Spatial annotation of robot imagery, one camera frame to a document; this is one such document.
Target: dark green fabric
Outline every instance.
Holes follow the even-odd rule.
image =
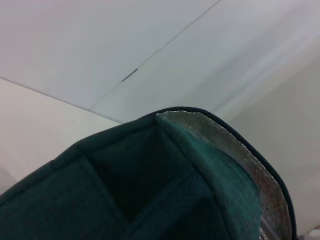
[[[77,142],[4,193],[0,239],[143,239],[155,229],[152,239],[256,240],[260,216],[238,164],[150,116]]]

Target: white ceiling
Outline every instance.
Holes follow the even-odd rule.
[[[230,119],[318,54],[305,53],[320,42],[319,9],[317,0],[2,0],[0,77],[119,122],[177,105]]]

